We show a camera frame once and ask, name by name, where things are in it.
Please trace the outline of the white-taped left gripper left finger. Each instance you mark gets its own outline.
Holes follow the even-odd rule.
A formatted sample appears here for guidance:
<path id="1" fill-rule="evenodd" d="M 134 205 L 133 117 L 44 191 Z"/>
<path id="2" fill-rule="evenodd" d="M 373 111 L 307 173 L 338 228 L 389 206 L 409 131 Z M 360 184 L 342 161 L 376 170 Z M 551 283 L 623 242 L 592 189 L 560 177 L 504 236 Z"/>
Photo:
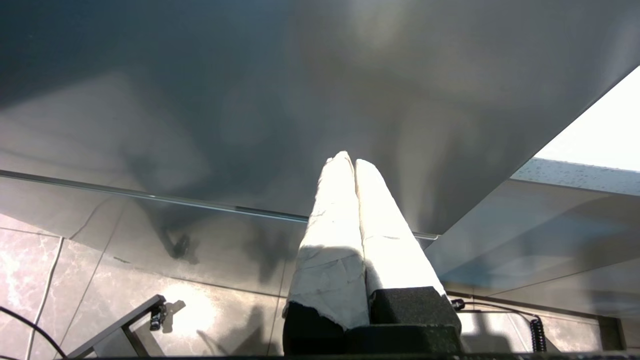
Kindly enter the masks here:
<path id="1" fill-rule="evenodd" d="M 355 169 L 346 151 L 326 160 L 283 309 L 286 356 L 343 354 L 370 325 Z"/>

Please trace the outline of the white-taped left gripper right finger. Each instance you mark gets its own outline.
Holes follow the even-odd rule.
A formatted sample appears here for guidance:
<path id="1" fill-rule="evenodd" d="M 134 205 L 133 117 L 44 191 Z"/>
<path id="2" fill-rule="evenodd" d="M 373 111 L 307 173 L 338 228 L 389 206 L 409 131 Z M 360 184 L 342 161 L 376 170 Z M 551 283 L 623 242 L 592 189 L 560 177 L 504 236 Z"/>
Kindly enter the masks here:
<path id="1" fill-rule="evenodd" d="M 461 353 L 461 321 L 382 174 L 359 159 L 355 179 L 370 324 L 350 331 L 350 352 Z"/>

